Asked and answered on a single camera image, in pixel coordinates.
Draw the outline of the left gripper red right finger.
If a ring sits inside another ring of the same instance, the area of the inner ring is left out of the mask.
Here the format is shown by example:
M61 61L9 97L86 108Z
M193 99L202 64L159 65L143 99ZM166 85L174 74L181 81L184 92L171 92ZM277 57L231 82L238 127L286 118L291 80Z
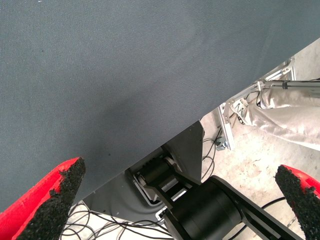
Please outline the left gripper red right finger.
M307 240L320 238L320 182L307 173L280 165L275 181Z

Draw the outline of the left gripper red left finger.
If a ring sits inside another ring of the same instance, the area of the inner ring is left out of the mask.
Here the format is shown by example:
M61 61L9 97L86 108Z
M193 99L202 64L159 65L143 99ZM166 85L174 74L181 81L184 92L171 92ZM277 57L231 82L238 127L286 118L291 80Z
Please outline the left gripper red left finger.
M85 172L81 157L56 166L0 214L0 238L59 239Z

